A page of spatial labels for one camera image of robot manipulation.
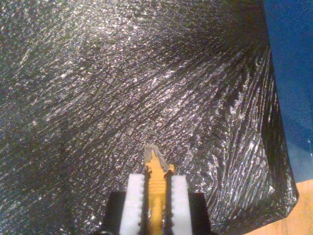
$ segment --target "yellow plastic part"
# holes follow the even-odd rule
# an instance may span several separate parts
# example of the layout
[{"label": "yellow plastic part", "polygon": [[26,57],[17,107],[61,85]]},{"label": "yellow plastic part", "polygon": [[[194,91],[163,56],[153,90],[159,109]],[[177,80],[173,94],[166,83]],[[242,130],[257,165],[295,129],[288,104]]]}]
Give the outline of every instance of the yellow plastic part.
[{"label": "yellow plastic part", "polygon": [[[152,151],[152,159],[146,163],[146,167],[150,173],[148,184],[148,203],[151,211],[149,235],[162,235],[162,218],[166,205],[166,181],[164,170],[154,151]],[[174,172],[174,165],[170,165],[170,170]]]}]

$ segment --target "silver insulation sheet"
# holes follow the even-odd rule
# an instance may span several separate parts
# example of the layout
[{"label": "silver insulation sheet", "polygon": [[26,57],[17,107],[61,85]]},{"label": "silver insulation sheet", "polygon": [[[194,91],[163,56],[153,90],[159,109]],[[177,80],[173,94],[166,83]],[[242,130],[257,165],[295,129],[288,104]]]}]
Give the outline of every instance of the silver insulation sheet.
[{"label": "silver insulation sheet", "polygon": [[159,146],[212,231],[297,202],[263,2],[0,3],[0,232],[88,234]]}]

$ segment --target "wooden surface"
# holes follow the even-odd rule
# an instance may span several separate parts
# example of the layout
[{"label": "wooden surface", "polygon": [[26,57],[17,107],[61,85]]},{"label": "wooden surface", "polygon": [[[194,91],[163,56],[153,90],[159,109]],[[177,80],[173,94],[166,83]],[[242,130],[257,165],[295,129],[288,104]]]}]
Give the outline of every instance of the wooden surface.
[{"label": "wooden surface", "polygon": [[246,235],[313,235],[313,180],[297,184],[299,202],[286,219]]}]

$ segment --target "crinkled silver foil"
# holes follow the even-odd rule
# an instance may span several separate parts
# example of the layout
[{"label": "crinkled silver foil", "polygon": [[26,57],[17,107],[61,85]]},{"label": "crinkled silver foil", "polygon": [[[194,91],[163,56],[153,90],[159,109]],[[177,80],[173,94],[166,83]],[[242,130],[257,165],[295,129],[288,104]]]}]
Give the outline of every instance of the crinkled silver foil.
[{"label": "crinkled silver foil", "polygon": [[263,2],[0,4],[0,232],[88,234],[144,145],[244,234],[297,202]]}]

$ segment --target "white foam pad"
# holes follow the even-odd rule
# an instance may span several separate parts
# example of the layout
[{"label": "white foam pad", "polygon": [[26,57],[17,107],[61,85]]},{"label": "white foam pad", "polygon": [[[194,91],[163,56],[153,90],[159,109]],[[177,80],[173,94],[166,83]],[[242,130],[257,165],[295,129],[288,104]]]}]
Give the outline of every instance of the white foam pad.
[{"label": "white foam pad", "polygon": [[137,235],[140,231],[144,178],[141,174],[129,174],[120,235]]},{"label": "white foam pad", "polygon": [[174,235],[192,235],[187,181],[184,175],[172,176],[172,231]]}]

